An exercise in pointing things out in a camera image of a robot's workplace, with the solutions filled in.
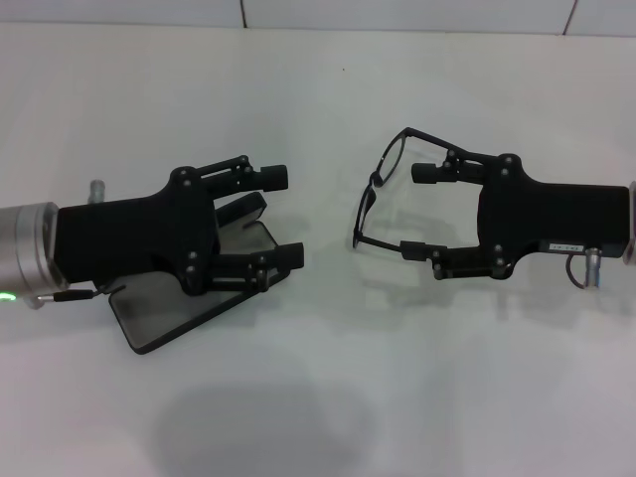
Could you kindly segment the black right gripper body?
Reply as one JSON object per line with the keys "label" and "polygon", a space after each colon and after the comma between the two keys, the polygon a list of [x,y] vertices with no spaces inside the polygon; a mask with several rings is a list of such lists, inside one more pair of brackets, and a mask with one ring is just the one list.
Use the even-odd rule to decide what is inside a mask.
{"label": "black right gripper body", "polygon": [[582,254],[597,248],[619,258],[630,239],[630,197],[625,186],[543,183],[517,156],[483,164],[477,209],[477,276],[507,279],[531,253]]}

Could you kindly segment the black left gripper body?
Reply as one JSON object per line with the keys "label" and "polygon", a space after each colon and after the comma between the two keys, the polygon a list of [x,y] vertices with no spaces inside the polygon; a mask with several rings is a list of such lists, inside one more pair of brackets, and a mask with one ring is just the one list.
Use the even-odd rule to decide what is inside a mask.
{"label": "black left gripper body", "polygon": [[217,235],[201,174],[182,167],[153,195],[61,208],[54,262],[70,283],[161,271],[186,294],[199,295],[208,260],[219,250]]}

